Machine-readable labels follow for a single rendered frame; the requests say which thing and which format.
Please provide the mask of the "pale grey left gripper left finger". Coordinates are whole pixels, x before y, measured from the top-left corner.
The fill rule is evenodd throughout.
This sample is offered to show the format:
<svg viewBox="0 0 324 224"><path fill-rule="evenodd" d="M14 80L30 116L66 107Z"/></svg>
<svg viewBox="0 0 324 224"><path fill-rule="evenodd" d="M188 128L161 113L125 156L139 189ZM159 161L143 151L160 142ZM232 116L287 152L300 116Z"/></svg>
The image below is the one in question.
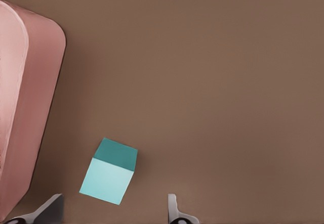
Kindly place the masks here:
<svg viewBox="0 0 324 224"><path fill-rule="evenodd" d="M64 216L64 195L55 194L36 211L14 217L4 224L60 224Z"/></svg>

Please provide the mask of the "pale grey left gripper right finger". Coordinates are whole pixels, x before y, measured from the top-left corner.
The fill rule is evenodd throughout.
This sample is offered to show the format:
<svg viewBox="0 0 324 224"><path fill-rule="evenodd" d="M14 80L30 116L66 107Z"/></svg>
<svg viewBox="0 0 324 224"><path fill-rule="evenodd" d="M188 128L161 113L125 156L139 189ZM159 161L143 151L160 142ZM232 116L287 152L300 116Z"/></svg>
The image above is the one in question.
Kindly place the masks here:
<svg viewBox="0 0 324 224"><path fill-rule="evenodd" d="M179 211L177 197L168 194L168 224L199 224L197 217Z"/></svg>

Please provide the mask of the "light blue cube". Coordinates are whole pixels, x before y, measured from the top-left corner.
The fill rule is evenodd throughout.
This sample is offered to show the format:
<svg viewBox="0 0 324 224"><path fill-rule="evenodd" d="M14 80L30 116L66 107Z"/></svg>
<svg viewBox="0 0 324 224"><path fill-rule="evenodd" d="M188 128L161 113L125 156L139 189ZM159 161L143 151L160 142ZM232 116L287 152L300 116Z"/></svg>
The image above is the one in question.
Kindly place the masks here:
<svg viewBox="0 0 324 224"><path fill-rule="evenodd" d="M120 205L135 172L137 155L137 149L103 138L79 192Z"/></svg>

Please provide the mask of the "pink rounded box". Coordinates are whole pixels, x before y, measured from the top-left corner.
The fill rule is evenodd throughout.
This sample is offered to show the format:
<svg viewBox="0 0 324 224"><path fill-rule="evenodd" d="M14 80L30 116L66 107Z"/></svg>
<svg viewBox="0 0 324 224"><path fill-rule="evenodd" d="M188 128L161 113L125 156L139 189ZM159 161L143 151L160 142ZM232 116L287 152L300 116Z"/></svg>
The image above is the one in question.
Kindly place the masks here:
<svg viewBox="0 0 324 224"><path fill-rule="evenodd" d="M0 0L0 221L30 187L65 48L55 21Z"/></svg>

